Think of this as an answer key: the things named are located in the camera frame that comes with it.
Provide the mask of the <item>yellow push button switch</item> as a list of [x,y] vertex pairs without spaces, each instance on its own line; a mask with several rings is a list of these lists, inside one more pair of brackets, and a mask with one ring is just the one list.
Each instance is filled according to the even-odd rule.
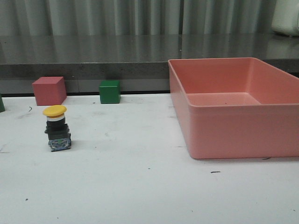
[[44,132],[48,135],[48,145],[52,152],[71,148],[71,133],[65,122],[66,111],[64,105],[52,105],[43,111],[47,118]]

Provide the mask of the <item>green cube right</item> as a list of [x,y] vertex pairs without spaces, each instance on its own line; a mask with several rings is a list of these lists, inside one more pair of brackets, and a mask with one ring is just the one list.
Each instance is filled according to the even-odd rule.
[[121,99],[120,81],[103,80],[99,86],[101,104],[118,104]]

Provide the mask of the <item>green cube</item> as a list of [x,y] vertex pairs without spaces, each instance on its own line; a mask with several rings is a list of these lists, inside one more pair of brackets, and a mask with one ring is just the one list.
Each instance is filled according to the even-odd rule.
[[4,111],[5,111],[5,106],[3,103],[2,95],[0,94],[0,112],[4,112]]
[[120,81],[103,80],[99,86],[101,104],[118,104],[121,99]]

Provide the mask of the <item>grey stone counter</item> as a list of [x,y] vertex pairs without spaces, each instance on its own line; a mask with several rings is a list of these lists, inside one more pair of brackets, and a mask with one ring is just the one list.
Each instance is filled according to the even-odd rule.
[[126,93],[169,91],[168,61],[255,57],[299,73],[299,40],[278,34],[2,36],[0,92],[31,95],[40,77],[63,76],[71,95],[119,80]]

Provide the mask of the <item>pink plastic bin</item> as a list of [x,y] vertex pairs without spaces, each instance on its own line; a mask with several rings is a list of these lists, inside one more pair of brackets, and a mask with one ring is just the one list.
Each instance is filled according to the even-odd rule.
[[194,159],[299,154],[299,80],[259,59],[169,61],[170,92]]

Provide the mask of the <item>pink cube middle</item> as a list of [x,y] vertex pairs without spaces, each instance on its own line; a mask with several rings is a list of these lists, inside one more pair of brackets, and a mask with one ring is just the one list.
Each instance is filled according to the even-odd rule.
[[32,88],[38,106],[61,105],[67,98],[64,77],[41,77]]

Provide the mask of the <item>green cube left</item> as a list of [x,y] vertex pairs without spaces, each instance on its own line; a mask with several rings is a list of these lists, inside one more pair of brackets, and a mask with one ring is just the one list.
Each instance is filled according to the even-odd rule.
[[4,112],[4,111],[5,111],[5,106],[3,103],[2,95],[0,94],[0,112]]

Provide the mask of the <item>grey curtain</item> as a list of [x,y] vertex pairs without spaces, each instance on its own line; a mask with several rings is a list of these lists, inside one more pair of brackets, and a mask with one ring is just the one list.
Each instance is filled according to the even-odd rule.
[[0,34],[269,33],[273,0],[3,0]]

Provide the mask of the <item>white appliance on counter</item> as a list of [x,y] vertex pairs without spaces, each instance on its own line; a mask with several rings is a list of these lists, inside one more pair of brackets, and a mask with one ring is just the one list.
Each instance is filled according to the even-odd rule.
[[299,36],[298,0],[276,1],[271,29],[286,36]]

